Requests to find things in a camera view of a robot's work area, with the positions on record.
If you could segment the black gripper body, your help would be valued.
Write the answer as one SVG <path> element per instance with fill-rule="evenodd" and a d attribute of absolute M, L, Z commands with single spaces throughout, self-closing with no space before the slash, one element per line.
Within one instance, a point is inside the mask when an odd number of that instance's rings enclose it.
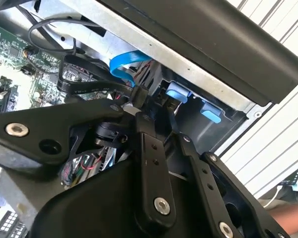
<path fill-rule="evenodd" d="M 135 218 L 140 196 L 131 162 L 115 165 L 50 199 L 32 225 L 34 238 L 211 238 L 210 223 L 193 186 L 184 180 L 187 162 L 167 159 L 176 222 L 166 231 L 144 231 Z"/>

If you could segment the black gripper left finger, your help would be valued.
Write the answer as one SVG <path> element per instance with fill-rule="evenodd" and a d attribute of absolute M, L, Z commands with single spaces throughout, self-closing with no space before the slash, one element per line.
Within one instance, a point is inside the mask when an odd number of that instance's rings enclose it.
<path fill-rule="evenodd" d="M 106 147 L 129 150 L 135 173 L 135 217 L 144 230 L 176 221 L 163 142 L 152 118 L 111 100 L 61 104 L 0 114 L 0 166 L 47 180 L 79 156 Z"/>

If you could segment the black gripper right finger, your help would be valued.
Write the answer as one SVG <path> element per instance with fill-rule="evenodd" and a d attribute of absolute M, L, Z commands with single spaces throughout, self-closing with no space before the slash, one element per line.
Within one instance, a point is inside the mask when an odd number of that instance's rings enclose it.
<path fill-rule="evenodd" d="M 184 174 L 193 194 L 189 202 L 202 238 L 286 238 L 287 232 L 212 152 L 199 155 L 178 129 L 174 112 L 164 108 L 164 144 L 172 172 Z"/>

